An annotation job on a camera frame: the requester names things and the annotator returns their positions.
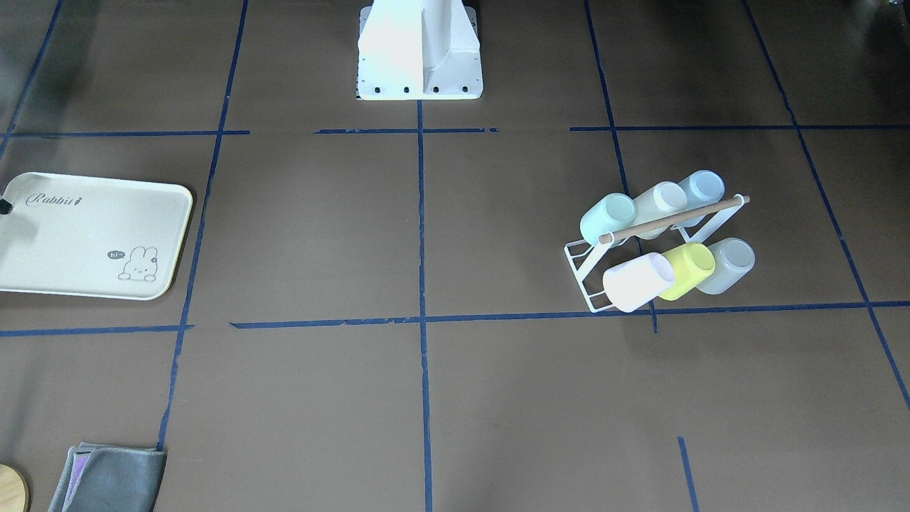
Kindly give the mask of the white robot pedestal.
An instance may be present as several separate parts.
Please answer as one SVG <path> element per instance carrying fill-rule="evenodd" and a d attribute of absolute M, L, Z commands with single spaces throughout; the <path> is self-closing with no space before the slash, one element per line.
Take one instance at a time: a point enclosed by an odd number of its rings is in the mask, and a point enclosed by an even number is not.
<path fill-rule="evenodd" d="M 476 10 L 462 1 L 374 1 L 360 10 L 357 63 L 360 100 L 477 100 Z"/>

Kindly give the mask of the yellow cup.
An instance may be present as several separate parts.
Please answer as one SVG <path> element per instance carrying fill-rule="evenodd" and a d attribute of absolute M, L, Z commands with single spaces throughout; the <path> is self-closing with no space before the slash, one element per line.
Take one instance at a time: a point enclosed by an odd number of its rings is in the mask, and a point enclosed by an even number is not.
<path fill-rule="evenodd" d="M 714 253 L 705 244 L 689 242 L 663 252 L 674 272 L 674 281 L 658 296 L 666 301 L 676 301 L 691 292 L 697 285 L 714 274 Z"/>

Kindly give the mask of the beige cup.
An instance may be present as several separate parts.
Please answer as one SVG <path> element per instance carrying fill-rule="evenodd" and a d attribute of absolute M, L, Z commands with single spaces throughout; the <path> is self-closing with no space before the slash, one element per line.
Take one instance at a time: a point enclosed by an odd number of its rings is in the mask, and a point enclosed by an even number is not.
<path fill-rule="evenodd" d="M 636 215 L 633 226 L 682 213 L 688 205 L 688 198 L 678 184 L 672 181 L 661 181 L 633 200 Z"/>

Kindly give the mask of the blue cup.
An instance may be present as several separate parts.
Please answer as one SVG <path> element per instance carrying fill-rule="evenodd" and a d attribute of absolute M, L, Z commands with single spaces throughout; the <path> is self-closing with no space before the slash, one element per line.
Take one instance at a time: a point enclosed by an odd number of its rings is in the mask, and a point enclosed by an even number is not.
<path fill-rule="evenodd" d="M 719 202 L 726 191 L 724 179 L 709 169 L 693 172 L 678 182 L 678 185 L 686 195 L 686 213 Z"/>

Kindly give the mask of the beige rabbit tray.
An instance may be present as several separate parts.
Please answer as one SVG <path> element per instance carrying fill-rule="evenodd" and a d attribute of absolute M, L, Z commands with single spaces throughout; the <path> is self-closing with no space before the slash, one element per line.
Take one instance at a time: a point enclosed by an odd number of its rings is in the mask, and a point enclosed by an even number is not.
<path fill-rule="evenodd" d="M 168 291 L 194 206 L 178 184 L 39 172 L 2 198 L 3 291 L 134 301 Z"/>

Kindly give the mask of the grey folded cloth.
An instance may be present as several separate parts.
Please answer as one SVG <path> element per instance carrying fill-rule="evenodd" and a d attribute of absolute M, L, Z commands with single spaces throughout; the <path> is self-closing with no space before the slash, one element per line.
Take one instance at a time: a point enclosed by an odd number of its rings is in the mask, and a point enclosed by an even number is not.
<path fill-rule="evenodd" d="M 152 511 L 168 454 L 81 442 L 69 447 L 49 511 Z"/>

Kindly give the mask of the grey cup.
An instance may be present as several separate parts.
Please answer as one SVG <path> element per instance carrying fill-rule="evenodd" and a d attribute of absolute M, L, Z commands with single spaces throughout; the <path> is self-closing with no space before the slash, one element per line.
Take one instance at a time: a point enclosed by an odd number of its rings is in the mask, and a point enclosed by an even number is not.
<path fill-rule="evenodd" d="M 703 294 L 724 294 L 754 268 L 754 249 L 740 238 L 725 238 L 707 249 L 714 256 L 715 265 L 714 272 L 696 285 Z"/>

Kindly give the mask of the green cup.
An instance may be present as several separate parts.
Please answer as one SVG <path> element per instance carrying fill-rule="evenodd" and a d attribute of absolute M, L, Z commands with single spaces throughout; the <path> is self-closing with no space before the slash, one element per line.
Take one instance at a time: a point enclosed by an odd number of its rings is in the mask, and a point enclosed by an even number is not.
<path fill-rule="evenodd" d="M 623 193 L 605 195 L 594 204 L 579 221 L 579 233 L 589 245 L 597 245 L 606 233 L 626 229 L 633 225 L 637 215 L 633 199 Z"/>

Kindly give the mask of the pink cup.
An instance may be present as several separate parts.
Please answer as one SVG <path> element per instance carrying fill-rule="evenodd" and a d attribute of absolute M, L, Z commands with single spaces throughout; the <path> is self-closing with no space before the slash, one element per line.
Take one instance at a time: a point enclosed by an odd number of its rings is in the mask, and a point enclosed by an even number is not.
<path fill-rule="evenodd" d="M 673 286 L 675 272 L 669 259 L 657 252 L 643 254 L 607 269 L 602 285 L 611 305 L 631 312 Z"/>

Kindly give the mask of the wooden mug tree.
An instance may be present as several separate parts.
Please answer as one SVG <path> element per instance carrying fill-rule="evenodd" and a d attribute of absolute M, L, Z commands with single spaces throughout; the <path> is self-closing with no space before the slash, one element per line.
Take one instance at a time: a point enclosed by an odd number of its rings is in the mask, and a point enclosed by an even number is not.
<path fill-rule="evenodd" d="M 30 491 L 25 477 L 7 464 L 1 464 L 1 511 L 28 511 Z"/>

